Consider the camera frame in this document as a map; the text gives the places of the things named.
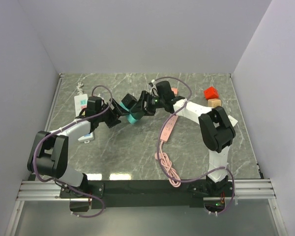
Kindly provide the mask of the dark green cube adapter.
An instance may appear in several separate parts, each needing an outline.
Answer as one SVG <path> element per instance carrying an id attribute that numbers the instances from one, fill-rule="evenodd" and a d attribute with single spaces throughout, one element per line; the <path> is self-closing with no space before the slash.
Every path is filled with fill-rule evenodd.
<path id="1" fill-rule="evenodd" d="M 135 118 L 143 117 L 142 109 L 133 108 L 130 112 Z"/>

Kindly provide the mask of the black cube socket adapter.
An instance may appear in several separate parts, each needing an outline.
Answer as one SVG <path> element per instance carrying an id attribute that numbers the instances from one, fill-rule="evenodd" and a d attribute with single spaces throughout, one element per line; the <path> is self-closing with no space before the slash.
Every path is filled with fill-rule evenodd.
<path id="1" fill-rule="evenodd" d="M 121 100 L 120 105 L 127 110 L 131 110 L 137 104 L 138 100 L 131 94 L 127 93 Z"/>

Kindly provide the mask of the pink power strip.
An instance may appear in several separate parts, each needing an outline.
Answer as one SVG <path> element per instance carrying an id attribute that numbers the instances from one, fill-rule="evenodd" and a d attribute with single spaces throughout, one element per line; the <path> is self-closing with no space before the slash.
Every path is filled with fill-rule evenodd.
<path id="1" fill-rule="evenodd" d="M 169 137 L 174 129 L 177 119 L 178 119 L 178 116 L 174 115 L 166 122 L 165 127 L 161 133 L 161 137 L 160 137 L 161 141 L 166 143 L 169 140 Z"/>

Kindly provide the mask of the red cube socket adapter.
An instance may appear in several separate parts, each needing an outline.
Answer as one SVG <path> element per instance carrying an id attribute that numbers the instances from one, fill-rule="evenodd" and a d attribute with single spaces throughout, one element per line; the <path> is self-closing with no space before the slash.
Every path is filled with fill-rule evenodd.
<path id="1" fill-rule="evenodd" d="M 209 87 L 204 90 L 204 96 L 206 100 L 209 99 L 218 99 L 219 98 L 219 93 L 216 88 L 214 87 Z"/>

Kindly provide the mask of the beige cube socket adapter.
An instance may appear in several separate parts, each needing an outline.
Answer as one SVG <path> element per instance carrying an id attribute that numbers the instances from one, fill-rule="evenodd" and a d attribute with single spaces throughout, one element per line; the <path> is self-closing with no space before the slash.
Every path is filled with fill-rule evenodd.
<path id="1" fill-rule="evenodd" d="M 217 98 L 209 99 L 207 101 L 207 103 L 208 103 L 208 106 L 211 107 L 211 108 L 222 106 L 222 101 L 220 99 L 217 99 Z"/>

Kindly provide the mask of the white cube socket adapter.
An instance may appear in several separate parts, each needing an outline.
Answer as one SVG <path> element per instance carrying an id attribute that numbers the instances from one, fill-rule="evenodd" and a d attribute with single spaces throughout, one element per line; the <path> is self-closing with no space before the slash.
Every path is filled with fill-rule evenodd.
<path id="1" fill-rule="evenodd" d="M 229 118 L 232 126 L 235 127 L 236 124 L 238 123 L 238 121 L 235 118 L 233 118 L 231 115 L 228 115 L 228 118 Z"/>

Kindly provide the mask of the teal triangular power strip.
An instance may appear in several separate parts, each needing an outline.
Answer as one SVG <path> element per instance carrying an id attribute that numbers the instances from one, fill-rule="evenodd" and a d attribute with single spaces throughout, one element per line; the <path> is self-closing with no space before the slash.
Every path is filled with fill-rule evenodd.
<path id="1" fill-rule="evenodd" d="M 130 112 L 130 110 L 128 108 L 126 108 L 126 106 L 120 102 L 120 105 L 122 108 L 124 108 L 126 111 Z M 135 118 L 131 113 L 129 113 L 128 115 L 126 115 L 127 117 L 127 120 L 130 124 L 135 124 L 136 122 L 138 122 L 139 120 L 142 119 L 142 117 L 139 117 L 139 118 Z"/>

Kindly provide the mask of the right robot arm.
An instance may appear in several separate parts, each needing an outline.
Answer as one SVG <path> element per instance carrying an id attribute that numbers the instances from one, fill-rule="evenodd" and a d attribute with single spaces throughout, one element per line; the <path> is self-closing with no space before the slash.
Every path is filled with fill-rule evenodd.
<path id="1" fill-rule="evenodd" d="M 201 135 L 209 151 L 209 169 L 206 175 L 205 190 L 217 196 L 228 183 L 228 153 L 235 129 L 221 106 L 202 106 L 187 98 L 175 95 L 166 77 L 150 83 L 150 91 L 142 91 L 140 98 L 127 94 L 121 105 L 128 110 L 128 121 L 135 123 L 143 116 L 153 116 L 157 109 L 170 113 L 169 118 L 184 117 L 200 126 Z"/>

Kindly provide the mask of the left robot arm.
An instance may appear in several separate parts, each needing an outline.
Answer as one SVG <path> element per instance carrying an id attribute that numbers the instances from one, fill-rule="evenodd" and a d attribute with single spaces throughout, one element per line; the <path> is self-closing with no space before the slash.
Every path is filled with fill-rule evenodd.
<path id="1" fill-rule="evenodd" d="M 39 131 L 32 145 L 27 169 L 38 175 L 45 175 L 71 186 L 71 192 L 78 198 L 84 197 L 89 190 L 87 175 L 69 167 L 68 149 L 80 137 L 90 134 L 104 122 L 111 128 L 121 121 L 121 116 L 129 114 L 129 110 L 115 100 L 104 103 L 102 99 L 89 100 L 74 121 L 67 125 L 46 132 Z"/>

